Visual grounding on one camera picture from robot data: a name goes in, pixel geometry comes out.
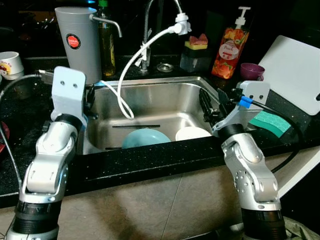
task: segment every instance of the teal bowl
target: teal bowl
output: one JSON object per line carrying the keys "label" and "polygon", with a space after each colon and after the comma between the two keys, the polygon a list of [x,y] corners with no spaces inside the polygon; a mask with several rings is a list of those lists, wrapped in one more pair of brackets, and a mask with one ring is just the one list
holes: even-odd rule
{"label": "teal bowl", "polygon": [[169,142],[171,142],[170,139],[162,132],[154,129],[143,128],[129,133],[122,143],[122,148],[128,149]]}

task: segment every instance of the white pump head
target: white pump head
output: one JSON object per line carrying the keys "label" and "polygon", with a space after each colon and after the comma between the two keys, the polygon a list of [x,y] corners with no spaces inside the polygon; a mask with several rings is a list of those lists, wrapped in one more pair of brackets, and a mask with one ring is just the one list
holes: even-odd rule
{"label": "white pump head", "polygon": [[235,20],[235,24],[236,24],[236,29],[240,29],[242,25],[245,25],[246,23],[246,19],[245,19],[245,13],[247,10],[250,10],[251,7],[248,7],[248,6],[240,6],[239,7],[240,10],[242,10],[242,14],[240,17],[238,17],[236,20]]}

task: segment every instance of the black countertop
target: black countertop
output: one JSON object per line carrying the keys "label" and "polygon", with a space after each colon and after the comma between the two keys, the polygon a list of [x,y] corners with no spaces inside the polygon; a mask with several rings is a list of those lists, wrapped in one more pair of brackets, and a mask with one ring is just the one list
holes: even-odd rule
{"label": "black countertop", "polygon": [[[129,57],[116,59],[118,66],[124,66]],[[148,75],[143,75],[136,67],[130,68],[126,79],[149,79],[190,76],[179,69],[179,56],[155,56]],[[164,62],[176,66],[171,73],[156,70],[156,64]],[[23,61],[27,73],[36,69],[53,71],[55,66],[68,66],[65,57],[29,58]],[[117,80],[121,70],[108,80]],[[241,79],[236,73],[230,80],[220,79],[208,73],[202,76],[214,88],[228,92]],[[1,88],[7,84],[3,81]],[[42,126],[50,120],[52,104],[51,86],[33,78],[13,88],[2,103],[1,119],[10,129],[9,142],[22,176],[36,154],[36,141],[42,134]],[[320,113],[309,116],[274,92],[270,92],[267,106],[292,118],[301,128],[305,142],[302,148],[320,145]],[[274,156],[291,152],[298,137],[290,128],[281,138],[265,129],[250,132],[264,155]],[[185,141],[175,141],[136,148],[119,149],[108,152],[77,155],[69,166],[66,195],[118,186],[153,178],[180,174],[224,165],[221,141],[215,137],[204,137]],[[14,206],[18,200],[18,184],[7,150],[0,153],[0,208]]]}

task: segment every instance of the sink basin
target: sink basin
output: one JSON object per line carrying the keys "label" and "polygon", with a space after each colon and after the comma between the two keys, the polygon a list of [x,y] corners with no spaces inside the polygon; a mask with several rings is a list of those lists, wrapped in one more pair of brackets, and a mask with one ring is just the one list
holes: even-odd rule
{"label": "sink basin", "polygon": [[[118,84],[108,83],[115,88]],[[129,133],[144,126],[162,132],[171,141],[175,141],[177,131],[183,127],[195,126],[211,132],[210,124],[204,122],[200,89],[209,94],[212,106],[219,108],[217,92],[201,77],[123,81],[121,96],[131,107],[134,120],[122,115],[111,90],[97,89],[91,111],[98,114],[98,119],[89,120],[87,139],[100,151],[109,151],[121,148]]]}

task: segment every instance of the black cable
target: black cable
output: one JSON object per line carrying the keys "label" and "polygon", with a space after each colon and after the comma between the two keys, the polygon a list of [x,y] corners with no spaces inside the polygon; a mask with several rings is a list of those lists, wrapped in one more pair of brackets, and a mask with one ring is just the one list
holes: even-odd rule
{"label": "black cable", "polygon": [[283,118],[284,120],[286,120],[293,127],[293,129],[296,131],[296,133],[298,135],[298,146],[294,149],[294,151],[290,154],[290,156],[288,156],[288,158],[286,160],[284,160],[282,163],[280,163],[278,166],[276,166],[274,169],[271,170],[271,172],[275,173],[275,172],[279,171],[280,169],[282,169],[285,165],[287,165],[298,154],[298,152],[300,151],[301,145],[303,144],[303,141],[304,141],[304,135],[301,132],[298,125],[291,118],[283,115],[281,112],[274,110],[274,109],[272,109],[272,108],[270,108],[260,102],[257,102],[255,100],[253,100],[252,104],[264,109],[266,112],[269,112],[271,114],[275,114],[275,115]]}
{"label": "black cable", "polygon": [[[0,92],[0,109],[1,109],[1,105],[2,105],[2,100],[3,100],[3,97],[5,95],[5,93],[11,89],[14,85],[16,85],[16,83],[18,82],[21,82],[22,80],[25,80],[25,79],[28,79],[28,78],[39,78],[39,74],[30,74],[30,75],[25,75],[25,76],[22,76],[12,82],[10,82],[1,92]],[[12,151],[11,151],[11,148],[9,146],[9,141],[7,139],[7,136],[5,134],[5,131],[3,129],[3,126],[2,126],[2,123],[1,123],[1,115],[0,115],[0,134],[2,136],[2,139],[4,141],[4,144],[7,148],[7,151],[10,155],[10,158],[11,158],[11,161],[12,161],[12,164],[13,164],[13,168],[14,168],[14,171],[15,171],[15,174],[16,174],[16,179],[18,181],[18,186],[19,186],[19,191],[21,190],[21,187],[22,187],[22,179],[21,179],[21,175],[20,175],[20,172],[19,172],[19,169],[17,167],[17,164],[16,164],[16,161],[15,161],[15,158],[12,154]]]}

